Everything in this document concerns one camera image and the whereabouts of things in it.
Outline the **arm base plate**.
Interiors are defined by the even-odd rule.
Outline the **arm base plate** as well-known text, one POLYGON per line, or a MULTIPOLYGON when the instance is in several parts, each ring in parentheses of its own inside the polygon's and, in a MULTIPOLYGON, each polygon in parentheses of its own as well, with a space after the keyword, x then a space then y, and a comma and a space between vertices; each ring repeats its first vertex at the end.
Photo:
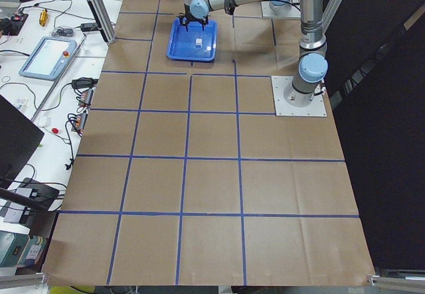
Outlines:
POLYGON ((327 117, 323 90, 320 86, 310 94, 297 92, 292 76, 271 76, 276 116, 327 117))
POLYGON ((301 12, 292 5, 274 5, 271 1, 261 2, 262 17, 266 19, 300 20, 301 12))

